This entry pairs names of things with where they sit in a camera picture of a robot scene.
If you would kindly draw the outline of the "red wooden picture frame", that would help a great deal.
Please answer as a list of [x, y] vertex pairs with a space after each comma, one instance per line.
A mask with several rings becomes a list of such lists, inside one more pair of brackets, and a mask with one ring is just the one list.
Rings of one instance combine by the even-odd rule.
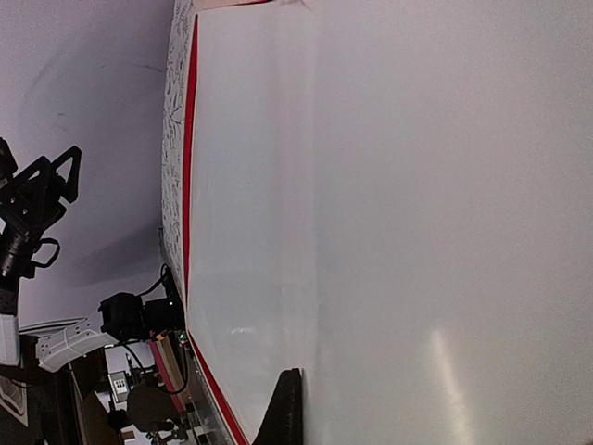
[[[189, 72], [187, 78], [187, 92], [185, 102], [185, 121], [182, 155], [182, 237], [183, 237], [183, 300], [189, 300], [189, 275], [190, 275], [190, 222], [191, 222], [191, 179], [192, 179], [192, 150], [194, 142], [194, 121], [196, 108], [196, 92], [198, 85], [198, 60], [199, 60], [199, 37], [198, 37], [198, 14], [196, 13], [192, 33]], [[220, 386], [213, 377], [208, 363], [205, 361], [202, 352], [193, 337], [189, 337], [190, 345], [196, 356], [200, 370], [206, 378], [207, 388], [213, 396], [219, 413], [227, 425], [228, 431], [234, 440], [234, 444], [247, 444], [245, 433], [234, 416], [228, 401], [221, 392]]]

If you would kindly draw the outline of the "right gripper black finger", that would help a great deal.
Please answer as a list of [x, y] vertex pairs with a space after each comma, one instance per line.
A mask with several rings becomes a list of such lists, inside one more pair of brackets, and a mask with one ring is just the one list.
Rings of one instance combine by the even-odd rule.
[[254, 445], [303, 445], [302, 375], [298, 368], [283, 370], [271, 396]]

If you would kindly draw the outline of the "cat photo print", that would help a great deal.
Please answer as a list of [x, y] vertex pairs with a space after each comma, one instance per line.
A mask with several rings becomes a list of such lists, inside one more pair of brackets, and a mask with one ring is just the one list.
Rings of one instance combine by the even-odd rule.
[[252, 441], [592, 439], [592, 5], [201, 12], [189, 325]]

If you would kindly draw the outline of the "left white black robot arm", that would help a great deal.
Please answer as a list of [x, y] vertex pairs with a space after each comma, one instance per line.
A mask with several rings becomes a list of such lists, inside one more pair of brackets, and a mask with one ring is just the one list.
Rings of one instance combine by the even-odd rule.
[[61, 244], [48, 231], [79, 196], [82, 151], [40, 156], [20, 168], [1, 144], [1, 375], [26, 385], [109, 346], [156, 341], [184, 328], [182, 299], [171, 267], [161, 266], [147, 290], [120, 291], [85, 316], [22, 323], [21, 310], [47, 310], [59, 301], [30, 282], [57, 261]]

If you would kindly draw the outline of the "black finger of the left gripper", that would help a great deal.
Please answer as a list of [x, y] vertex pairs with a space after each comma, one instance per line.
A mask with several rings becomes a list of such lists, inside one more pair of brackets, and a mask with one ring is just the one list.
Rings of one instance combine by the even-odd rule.
[[58, 199], [64, 198], [69, 204], [78, 199], [81, 163], [82, 151], [77, 146], [71, 146], [50, 163], [49, 188]]

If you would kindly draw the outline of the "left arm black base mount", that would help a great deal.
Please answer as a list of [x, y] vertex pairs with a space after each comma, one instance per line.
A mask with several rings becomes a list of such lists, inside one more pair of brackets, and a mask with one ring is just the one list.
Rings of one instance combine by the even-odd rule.
[[98, 311], [101, 332], [120, 343], [157, 341], [186, 327], [182, 299], [167, 264], [161, 265], [159, 279], [146, 291], [117, 293], [103, 300]]

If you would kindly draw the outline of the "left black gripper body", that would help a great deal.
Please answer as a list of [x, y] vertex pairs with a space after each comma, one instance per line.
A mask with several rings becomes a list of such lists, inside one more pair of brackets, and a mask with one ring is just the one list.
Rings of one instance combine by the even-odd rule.
[[1, 218], [27, 240], [40, 238], [65, 214], [57, 168], [40, 157], [1, 188]]

